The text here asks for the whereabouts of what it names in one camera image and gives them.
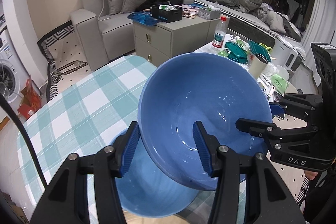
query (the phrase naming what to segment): water bottle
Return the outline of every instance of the water bottle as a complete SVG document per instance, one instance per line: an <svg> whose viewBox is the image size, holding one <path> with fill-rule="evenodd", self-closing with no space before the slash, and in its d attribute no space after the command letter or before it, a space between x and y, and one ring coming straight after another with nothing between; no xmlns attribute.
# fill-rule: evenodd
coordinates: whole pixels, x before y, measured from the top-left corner
<svg viewBox="0 0 336 224"><path fill-rule="evenodd" d="M227 30L226 17L222 16L220 18L220 22L217 24L215 35L212 42L213 49L218 52L221 51L221 48L223 46L226 30Z"/></svg>

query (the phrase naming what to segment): gray tissue box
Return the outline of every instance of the gray tissue box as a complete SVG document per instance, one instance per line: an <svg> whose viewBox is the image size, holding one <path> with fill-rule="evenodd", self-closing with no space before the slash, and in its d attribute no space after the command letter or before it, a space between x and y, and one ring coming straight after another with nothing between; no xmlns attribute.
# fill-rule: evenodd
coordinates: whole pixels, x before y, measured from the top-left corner
<svg viewBox="0 0 336 224"><path fill-rule="evenodd" d="M208 11L206 9L200 8L198 16L208 20L217 19L221 17L221 11Z"/></svg>

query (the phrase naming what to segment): human hand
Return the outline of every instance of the human hand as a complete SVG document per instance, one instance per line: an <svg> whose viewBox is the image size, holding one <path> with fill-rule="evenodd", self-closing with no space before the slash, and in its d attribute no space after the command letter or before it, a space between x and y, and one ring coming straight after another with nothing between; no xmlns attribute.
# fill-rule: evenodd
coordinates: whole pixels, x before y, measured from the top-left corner
<svg viewBox="0 0 336 224"><path fill-rule="evenodd" d="M318 172L305 170L304 174L307 178L309 178L310 180L313 180L318 175Z"/></svg>

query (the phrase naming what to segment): green and white tablecloth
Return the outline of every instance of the green and white tablecloth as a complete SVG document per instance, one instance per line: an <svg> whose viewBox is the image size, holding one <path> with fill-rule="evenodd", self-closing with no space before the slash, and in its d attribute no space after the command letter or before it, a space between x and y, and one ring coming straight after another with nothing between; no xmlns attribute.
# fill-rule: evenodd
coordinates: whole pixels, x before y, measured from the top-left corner
<svg viewBox="0 0 336 224"><path fill-rule="evenodd" d="M24 123L48 183L70 153L95 154L137 121L142 88L155 69L142 57L121 57L57 95ZM17 149L26 191L36 205L44 188L21 134ZM238 223L243 222L244 188L242 183ZM201 191L180 215L190 223L206 223L213 198L214 192ZM93 176L88 176L88 202L91 223L98 223Z"/></svg>

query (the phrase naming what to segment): blue bowl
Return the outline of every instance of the blue bowl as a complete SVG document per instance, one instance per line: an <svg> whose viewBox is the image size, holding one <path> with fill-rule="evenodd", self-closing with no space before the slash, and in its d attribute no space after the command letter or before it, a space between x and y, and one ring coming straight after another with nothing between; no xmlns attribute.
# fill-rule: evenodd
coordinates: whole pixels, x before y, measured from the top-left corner
<svg viewBox="0 0 336 224"><path fill-rule="evenodd" d="M263 139L236 129L239 118L272 122L264 92L240 65L204 52L162 64L147 80L138 107L142 141L152 160L176 182L198 190L215 190L217 179L203 170L192 134L195 121L237 153L266 153Z"/></svg>
<svg viewBox="0 0 336 224"><path fill-rule="evenodd" d="M149 157L141 138L129 171L123 178L116 178L115 183L123 209L142 217L176 214L190 205L198 194L197 190L178 184L161 172Z"/></svg>

